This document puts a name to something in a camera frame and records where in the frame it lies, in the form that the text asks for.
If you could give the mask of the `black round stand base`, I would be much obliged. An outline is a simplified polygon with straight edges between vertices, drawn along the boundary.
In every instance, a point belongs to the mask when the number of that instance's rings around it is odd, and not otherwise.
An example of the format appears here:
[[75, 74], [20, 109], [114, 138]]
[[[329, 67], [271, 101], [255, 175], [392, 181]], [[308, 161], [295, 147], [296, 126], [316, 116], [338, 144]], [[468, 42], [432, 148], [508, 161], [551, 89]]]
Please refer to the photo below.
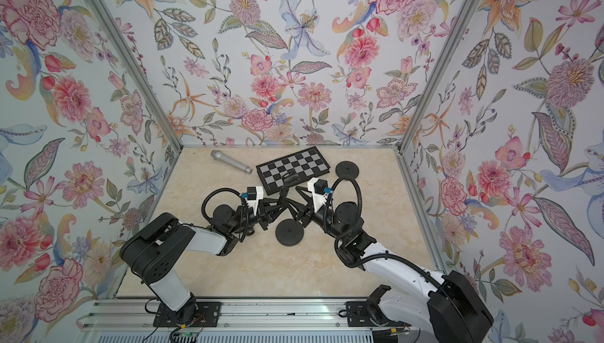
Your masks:
[[277, 241], [286, 247], [292, 247], [302, 242], [305, 229], [294, 219], [283, 220], [275, 230]]

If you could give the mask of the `black microphone stand pole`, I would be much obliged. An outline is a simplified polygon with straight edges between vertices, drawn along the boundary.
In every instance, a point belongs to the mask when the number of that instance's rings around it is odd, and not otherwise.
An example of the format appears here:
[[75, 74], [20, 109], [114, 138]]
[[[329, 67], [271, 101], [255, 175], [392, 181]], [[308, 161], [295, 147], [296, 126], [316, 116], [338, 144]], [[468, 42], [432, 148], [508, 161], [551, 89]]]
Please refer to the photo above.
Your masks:
[[289, 189], [292, 186], [295, 186], [297, 184], [297, 182], [300, 180], [300, 177], [298, 176], [298, 174], [293, 173], [293, 174], [287, 175], [282, 180], [283, 180], [283, 186], [281, 187], [281, 190], [279, 192], [278, 204], [283, 208], [289, 209], [290, 208], [290, 201], [288, 199]]

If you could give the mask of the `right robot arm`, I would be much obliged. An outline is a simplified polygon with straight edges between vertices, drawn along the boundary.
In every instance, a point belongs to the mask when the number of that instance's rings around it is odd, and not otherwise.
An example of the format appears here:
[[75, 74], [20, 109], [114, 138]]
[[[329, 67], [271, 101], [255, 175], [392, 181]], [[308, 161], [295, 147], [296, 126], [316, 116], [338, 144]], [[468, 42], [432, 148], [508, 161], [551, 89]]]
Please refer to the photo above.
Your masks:
[[302, 205], [288, 198], [280, 200], [296, 211], [295, 220], [303, 227], [321, 226], [334, 239], [334, 251], [344, 266], [358, 268], [387, 281], [367, 302], [380, 320], [388, 319], [415, 327], [438, 342], [483, 342], [494, 318], [465, 275], [448, 274], [418, 266], [393, 253], [363, 229], [363, 198], [333, 207], [332, 189], [321, 194], [297, 187], [305, 200]]

